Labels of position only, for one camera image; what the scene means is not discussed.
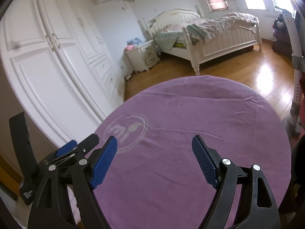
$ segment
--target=nightstand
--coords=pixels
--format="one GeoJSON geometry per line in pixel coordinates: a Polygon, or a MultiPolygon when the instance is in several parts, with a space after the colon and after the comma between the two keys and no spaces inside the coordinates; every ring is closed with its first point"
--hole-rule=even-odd
{"type": "Polygon", "coordinates": [[[160,61],[152,40],[138,45],[134,49],[127,51],[126,54],[136,72],[149,71],[149,68],[160,61]]]}

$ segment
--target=wardrobe handle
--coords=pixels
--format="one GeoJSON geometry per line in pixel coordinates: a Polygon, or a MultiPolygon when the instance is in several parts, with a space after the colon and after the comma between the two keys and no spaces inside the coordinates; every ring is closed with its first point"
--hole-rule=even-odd
{"type": "Polygon", "coordinates": [[[48,35],[46,35],[45,37],[47,39],[49,47],[51,48],[52,51],[54,51],[53,40],[51,40],[48,35]]]}
{"type": "Polygon", "coordinates": [[[54,37],[54,39],[55,39],[55,43],[56,43],[56,45],[57,45],[58,49],[60,49],[60,44],[59,44],[59,40],[58,40],[57,35],[56,35],[55,33],[52,33],[52,36],[53,36],[53,37],[54,37]]]}

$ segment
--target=white bed frame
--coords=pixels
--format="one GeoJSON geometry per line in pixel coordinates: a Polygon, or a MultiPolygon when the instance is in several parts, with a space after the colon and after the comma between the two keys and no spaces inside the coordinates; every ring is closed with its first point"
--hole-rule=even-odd
{"type": "MultiPolygon", "coordinates": [[[[164,12],[162,15],[155,18],[155,22],[150,28],[146,20],[143,18],[147,31],[154,40],[154,35],[169,24],[188,23],[190,21],[200,19],[201,16],[194,13],[192,9],[172,9],[164,12]]],[[[255,32],[244,27],[237,27],[234,30],[226,30],[223,33],[218,33],[217,36],[209,42],[198,42],[195,46],[192,45],[187,29],[182,28],[186,40],[186,49],[173,47],[172,50],[165,53],[181,57],[191,61],[192,67],[199,75],[199,65],[211,59],[223,56],[230,52],[234,52],[255,44],[259,44],[262,49],[262,38],[260,35],[259,21],[255,18],[255,32]]]]}

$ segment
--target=blue gripper pad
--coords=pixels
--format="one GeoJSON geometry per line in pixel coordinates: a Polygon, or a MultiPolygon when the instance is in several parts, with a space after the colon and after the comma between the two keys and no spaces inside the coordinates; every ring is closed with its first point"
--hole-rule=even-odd
{"type": "Polygon", "coordinates": [[[213,161],[209,153],[208,147],[199,135],[193,137],[192,150],[199,163],[199,166],[204,174],[208,184],[211,184],[214,189],[219,185],[218,165],[213,161]]]}
{"type": "Polygon", "coordinates": [[[100,185],[106,176],[106,173],[110,167],[110,164],[117,151],[117,140],[115,137],[111,136],[101,151],[97,154],[96,158],[92,163],[92,178],[90,180],[90,185],[95,189],[100,185]]]}
{"type": "Polygon", "coordinates": [[[77,146],[77,142],[75,140],[71,140],[70,142],[68,142],[64,146],[60,147],[56,151],[56,157],[60,157],[64,154],[68,153],[69,151],[71,151],[76,146],[77,146]]]}

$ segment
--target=bed headboard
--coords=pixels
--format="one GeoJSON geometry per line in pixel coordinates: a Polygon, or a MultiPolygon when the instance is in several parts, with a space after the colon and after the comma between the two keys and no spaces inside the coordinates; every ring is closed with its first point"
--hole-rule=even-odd
{"type": "Polygon", "coordinates": [[[184,8],[175,8],[170,11],[164,12],[162,15],[155,18],[155,22],[150,28],[147,25],[146,20],[143,18],[144,23],[146,25],[147,31],[153,39],[153,35],[159,32],[161,29],[166,27],[169,24],[178,24],[183,22],[190,22],[196,19],[200,19],[201,16],[192,9],[184,9],[184,8]]]}

